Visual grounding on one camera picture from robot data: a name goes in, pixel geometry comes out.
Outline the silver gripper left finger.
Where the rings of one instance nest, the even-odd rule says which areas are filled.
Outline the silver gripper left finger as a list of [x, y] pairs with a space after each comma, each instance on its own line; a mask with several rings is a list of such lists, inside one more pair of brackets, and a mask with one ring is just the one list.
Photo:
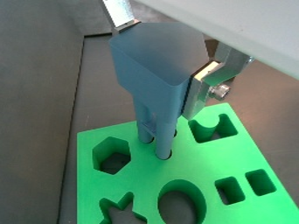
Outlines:
[[134, 15], [130, 0], [102, 0], [102, 8], [107, 14], [114, 35], [140, 23]]

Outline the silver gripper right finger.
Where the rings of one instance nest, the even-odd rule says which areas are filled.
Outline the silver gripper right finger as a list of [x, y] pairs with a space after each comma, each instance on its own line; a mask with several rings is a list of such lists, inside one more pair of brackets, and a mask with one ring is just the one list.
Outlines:
[[187, 120], [198, 115], [210, 98], [222, 101], [227, 97], [230, 86], [224, 82], [235, 78], [252, 61], [252, 56], [224, 43], [218, 44], [214, 58], [191, 77], [182, 108]]

